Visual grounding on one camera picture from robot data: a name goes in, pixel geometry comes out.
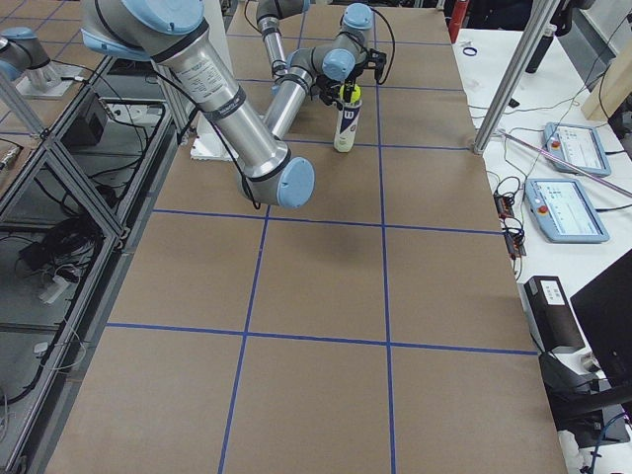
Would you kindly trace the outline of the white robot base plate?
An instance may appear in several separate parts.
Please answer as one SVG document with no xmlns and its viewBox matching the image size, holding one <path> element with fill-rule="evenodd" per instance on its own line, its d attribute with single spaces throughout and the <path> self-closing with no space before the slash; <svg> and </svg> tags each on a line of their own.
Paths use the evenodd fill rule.
<svg viewBox="0 0 632 474">
<path fill-rule="evenodd" d="M 198 115 L 196 138 L 191 157 L 198 161 L 230 161 L 238 154 L 229 142 L 222 142 L 223 136 L 218 134 L 212 124 L 202 115 Z"/>
</svg>

